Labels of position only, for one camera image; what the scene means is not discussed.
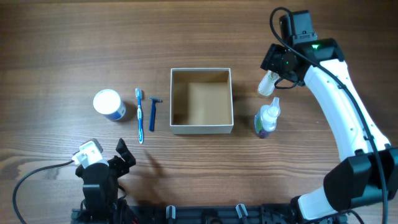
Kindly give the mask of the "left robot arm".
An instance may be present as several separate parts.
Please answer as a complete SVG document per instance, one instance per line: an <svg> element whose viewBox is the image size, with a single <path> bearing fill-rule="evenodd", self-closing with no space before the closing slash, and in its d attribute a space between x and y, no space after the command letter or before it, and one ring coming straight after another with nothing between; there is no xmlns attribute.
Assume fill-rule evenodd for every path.
<svg viewBox="0 0 398 224"><path fill-rule="evenodd" d="M105 160L103 148L93 138L83 143L72 160L78 166L77 177L83 180L84 200L78 210L73 210L72 223L139 223L136 214L130 209L125 197L118 191L124 190L118 179L129 173L136 165L136 159L128 150L123 139L116 146L118 156Z"/></svg>

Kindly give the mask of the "white cream tube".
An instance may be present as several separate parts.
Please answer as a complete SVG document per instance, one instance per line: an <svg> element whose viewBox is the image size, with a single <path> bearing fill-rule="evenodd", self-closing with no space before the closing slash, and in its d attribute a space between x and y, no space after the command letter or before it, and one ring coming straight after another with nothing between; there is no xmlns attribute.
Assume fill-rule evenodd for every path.
<svg viewBox="0 0 398 224"><path fill-rule="evenodd" d="M279 79L279 75L270 70L264 75L258 85L257 92L262 96L270 96L275 89L275 82Z"/></svg>

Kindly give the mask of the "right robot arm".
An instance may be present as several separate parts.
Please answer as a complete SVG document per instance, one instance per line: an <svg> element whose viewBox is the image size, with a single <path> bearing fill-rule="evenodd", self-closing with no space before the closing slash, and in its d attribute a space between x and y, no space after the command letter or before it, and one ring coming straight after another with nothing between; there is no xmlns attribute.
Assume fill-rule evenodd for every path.
<svg viewBox="0 0 398 224"><path fill-rule="evenodd" d="M308 11L286 10L280 31L262 61L292 86L315 96L335 137L340 163L313 192L297 196L286 209L289 223L337 220L355 208L388 202L397 193L397 149L380 132L349 77L343 51L334 39L319 39Z"/></svg>

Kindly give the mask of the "clear spray bottle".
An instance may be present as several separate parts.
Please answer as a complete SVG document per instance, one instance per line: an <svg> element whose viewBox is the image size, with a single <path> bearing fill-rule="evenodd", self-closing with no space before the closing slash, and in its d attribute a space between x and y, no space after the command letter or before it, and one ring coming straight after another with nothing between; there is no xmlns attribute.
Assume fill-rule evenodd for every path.
<svg viewBox="0 0 398 224"><path fill-rule="evenodd" d="M267 138L276 129L280 115L280 98L274 97L272 103L261 106L254 117L254 130L261 139Z"/></svg>

